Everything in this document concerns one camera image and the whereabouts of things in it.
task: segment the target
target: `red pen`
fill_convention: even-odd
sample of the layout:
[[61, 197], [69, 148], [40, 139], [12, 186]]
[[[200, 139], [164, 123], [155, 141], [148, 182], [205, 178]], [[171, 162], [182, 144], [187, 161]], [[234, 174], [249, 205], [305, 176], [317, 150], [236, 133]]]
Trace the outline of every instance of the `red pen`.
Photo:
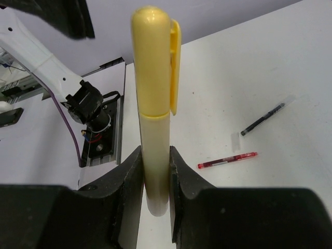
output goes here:
[[223, 159], [214, 160], [211, 162], [199, 163], [197, 166], [199, 169], [204, 169], [204, 168], [217, 166], [217, 165], [221, 165], [221, 164], [225, 164], [225, 163], [229, 163], [229, 162], [235, 162], [235, 161], [239, 161], [242, 159], [256, 157], [257, 155], [258, 155], [257, 152], [244, 153], [244, 154], [240, 154], [240, 155], [236, 155], [236, 156], [232, 156], [232, 157], [226, 157]]

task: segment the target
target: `pen cap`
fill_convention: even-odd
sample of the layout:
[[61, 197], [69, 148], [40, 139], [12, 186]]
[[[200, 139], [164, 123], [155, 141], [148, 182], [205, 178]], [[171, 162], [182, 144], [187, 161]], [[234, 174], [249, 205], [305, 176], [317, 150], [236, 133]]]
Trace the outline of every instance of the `pen cap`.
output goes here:
[[146, 6], [134, 12], [131, 33], [137, 103], [141, 114], [175, 115], [181, 31], [166, 12]]

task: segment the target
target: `yellow marker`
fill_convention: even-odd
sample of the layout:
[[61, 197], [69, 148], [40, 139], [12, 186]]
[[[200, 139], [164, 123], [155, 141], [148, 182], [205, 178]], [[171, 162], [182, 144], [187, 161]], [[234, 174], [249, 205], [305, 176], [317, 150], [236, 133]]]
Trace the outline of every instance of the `yellow marker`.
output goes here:
[[180, 26], [153, 6], [131, 18], [137, 104], [147, 204], [155, 216], [168, 208], [170, 110], [176, 114]]

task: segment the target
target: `pen clip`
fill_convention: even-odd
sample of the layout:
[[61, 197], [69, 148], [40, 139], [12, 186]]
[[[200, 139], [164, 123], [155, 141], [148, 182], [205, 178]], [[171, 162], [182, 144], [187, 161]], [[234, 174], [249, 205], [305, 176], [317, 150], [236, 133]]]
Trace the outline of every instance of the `pen clip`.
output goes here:
[[172, 19], [171, 28], [171, 111], [176, 115], [178, 80], [180, 71], [181, 29], [177, 21]]

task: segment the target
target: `white wall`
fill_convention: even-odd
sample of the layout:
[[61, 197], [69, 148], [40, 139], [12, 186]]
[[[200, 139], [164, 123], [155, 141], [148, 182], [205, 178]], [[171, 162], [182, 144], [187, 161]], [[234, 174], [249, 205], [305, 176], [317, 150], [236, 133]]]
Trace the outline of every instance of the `white wall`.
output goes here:
[[95, 40], [70, 40], [37, 17], [17, 11], [28, 29], [77, 74], [85, 74], [111, 60], [132, 62], [131, 13], [155, 5], [182, 28], [183, 43], [215, 33], [283, 8], [300, 0], [87, 0]]

